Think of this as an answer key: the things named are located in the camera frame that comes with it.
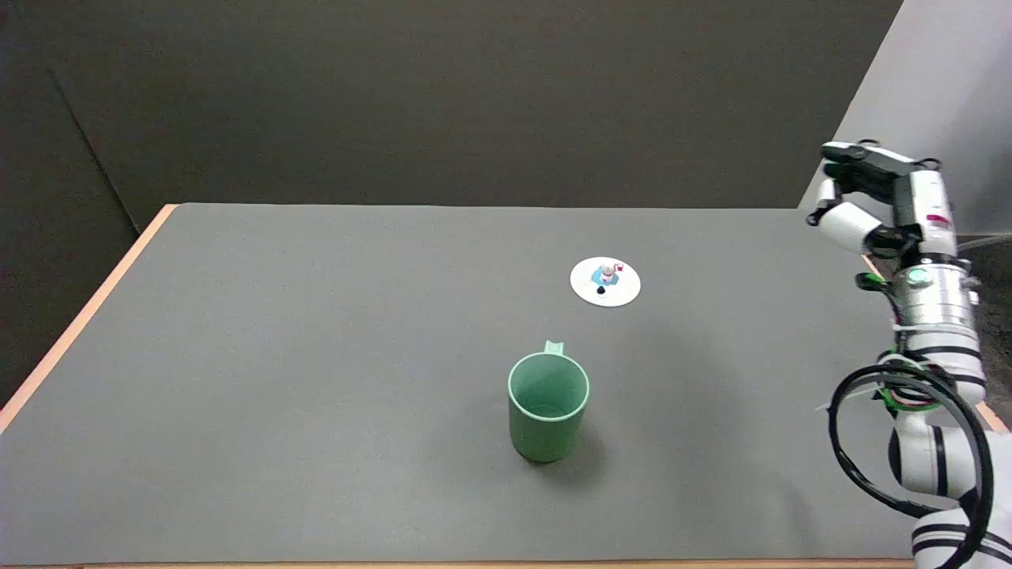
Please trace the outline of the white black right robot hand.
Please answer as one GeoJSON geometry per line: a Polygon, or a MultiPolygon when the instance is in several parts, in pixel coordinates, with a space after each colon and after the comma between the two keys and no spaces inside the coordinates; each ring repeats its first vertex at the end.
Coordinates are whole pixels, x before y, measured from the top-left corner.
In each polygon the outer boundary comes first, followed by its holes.
{"type": "Polygon", "coordinates": [[[917,160],[874,140],[827,141],[821,146],[825,179],[810,227],[867,257],[958,266],[957,231],[936,159],[917,160]]]}

